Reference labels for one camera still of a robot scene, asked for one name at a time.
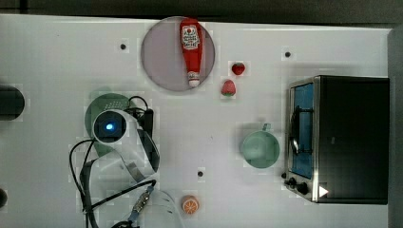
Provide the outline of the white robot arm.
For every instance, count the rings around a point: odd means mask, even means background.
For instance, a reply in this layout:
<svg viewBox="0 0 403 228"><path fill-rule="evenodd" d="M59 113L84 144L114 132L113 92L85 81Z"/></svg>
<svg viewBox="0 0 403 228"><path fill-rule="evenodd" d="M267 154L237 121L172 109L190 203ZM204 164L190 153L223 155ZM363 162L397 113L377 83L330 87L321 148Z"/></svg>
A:
<svg viewBox="0 0 403 228"><path fill-rule="evenodd" d="M184 228L175 201L157 187L158 148L150 130L126 111L109 109L92 122L109 151L84 164L83 209L90 228Z"/></svg>

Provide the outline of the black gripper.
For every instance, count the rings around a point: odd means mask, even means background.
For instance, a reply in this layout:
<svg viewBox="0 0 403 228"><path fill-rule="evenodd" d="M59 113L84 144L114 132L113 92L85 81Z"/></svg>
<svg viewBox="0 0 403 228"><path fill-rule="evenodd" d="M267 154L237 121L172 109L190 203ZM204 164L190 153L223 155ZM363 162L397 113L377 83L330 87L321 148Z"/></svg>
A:
<svg viewBox="0 0 403 228"><path fill-rule="evenodd" d="M151 108L145 111L138 111L136 113L136 120L140 127L138 129L140 138L144 139L146 136L151 138L154 127L154 111Z"/></svg>

